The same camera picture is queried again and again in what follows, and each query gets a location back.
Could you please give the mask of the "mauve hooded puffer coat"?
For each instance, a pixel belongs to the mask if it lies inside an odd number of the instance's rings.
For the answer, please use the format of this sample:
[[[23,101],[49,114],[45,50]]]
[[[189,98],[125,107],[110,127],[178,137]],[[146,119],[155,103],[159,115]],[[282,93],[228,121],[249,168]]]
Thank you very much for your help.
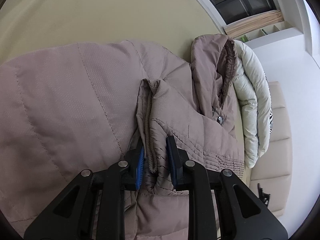
[[[1,211],[26,228],[82,170],[141,138],[142,188],[125,193],[127,239],[186,239],[188,194],[170,181],[166,139],[206,168],[241,176],[233,39],[197,37],[184,61],[152,42],[75,43],[1,65]]]

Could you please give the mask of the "black object by headboard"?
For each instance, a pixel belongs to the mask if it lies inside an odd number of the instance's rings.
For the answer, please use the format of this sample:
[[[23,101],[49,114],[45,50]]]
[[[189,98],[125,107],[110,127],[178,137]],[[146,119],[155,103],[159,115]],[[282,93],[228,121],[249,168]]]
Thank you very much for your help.
[[[263,204],[268,207],[270,202],[271,195],[269,193],[265,193],[263,188],[260,186],[260,183],[257,184],[258,187],[258,197],[263,202]]]

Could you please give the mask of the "beige upholstered headboard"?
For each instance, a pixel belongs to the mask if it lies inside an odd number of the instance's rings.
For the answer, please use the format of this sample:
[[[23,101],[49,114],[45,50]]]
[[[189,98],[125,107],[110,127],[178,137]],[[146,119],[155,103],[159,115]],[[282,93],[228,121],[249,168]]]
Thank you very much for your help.
[[[258,194],[258,186],[270,194],[268,209],[276,216],[284,214],[292,179],[292,133],[284,94],[278,81],[269,83],[273,111],[273,129],[267,152],[251,169],[249,188]]]

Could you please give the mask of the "zebra print pillow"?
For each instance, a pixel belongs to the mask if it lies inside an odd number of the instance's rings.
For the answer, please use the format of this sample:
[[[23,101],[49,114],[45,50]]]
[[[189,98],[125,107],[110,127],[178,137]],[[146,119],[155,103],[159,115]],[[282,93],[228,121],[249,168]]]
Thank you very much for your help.
[[[269,117],[269,132],[270,134],[272,133],[272,130],[273,130],[273,109],[272,109],[272,100],[271,100],[271,94],[270,94],[270,87],[269,87],[269,84],[268,84],[268,81],[267,81],[267,78],[265,78],[265,96],[268,98],[268,101],[269,101],[269,114],[268,114],[268,117]]]

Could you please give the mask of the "white folded duvet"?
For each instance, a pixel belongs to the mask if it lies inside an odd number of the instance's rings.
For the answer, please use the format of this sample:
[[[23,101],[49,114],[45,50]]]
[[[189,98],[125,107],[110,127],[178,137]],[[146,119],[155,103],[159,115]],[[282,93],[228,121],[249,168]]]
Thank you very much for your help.
[[[234,40],[237,70],[233,86],[240,105],[244,134],[245,165],[253,168],[268,150],[269,101],[265,96],[265,71],[257,55],[246,44]]]

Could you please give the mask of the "beige right curtain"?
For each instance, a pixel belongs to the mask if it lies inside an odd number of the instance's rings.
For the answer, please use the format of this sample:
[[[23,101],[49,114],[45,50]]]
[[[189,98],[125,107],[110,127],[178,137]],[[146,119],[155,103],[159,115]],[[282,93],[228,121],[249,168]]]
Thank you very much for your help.
[[[224,26],[223,29],[228,36],[235,38],[262,27],[283,21],[284,16],[280,10],[271,10],[238,20]]]

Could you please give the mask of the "beige bed sheet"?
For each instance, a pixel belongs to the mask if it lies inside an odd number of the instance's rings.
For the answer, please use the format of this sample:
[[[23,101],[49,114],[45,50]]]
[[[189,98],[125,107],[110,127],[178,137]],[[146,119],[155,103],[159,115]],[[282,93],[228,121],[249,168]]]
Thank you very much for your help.
[[[193,0],[7,0],[1,9],[1,65],[75,43],[152,42],[184,61],[213,25]]]

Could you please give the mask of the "white right wall shelf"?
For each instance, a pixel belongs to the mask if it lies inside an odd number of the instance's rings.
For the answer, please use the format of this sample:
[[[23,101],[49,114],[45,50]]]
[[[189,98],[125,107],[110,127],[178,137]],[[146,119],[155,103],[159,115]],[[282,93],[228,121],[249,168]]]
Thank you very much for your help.
[[[270,36],[272,38],[287,38],[302,34],[303,33],[300,30],[298,30],[296,27],[293,27],[291,24],[289,24],[289,22],[282,21],[242,34],[235,39],[242,42],[249,42],[266,36]]]

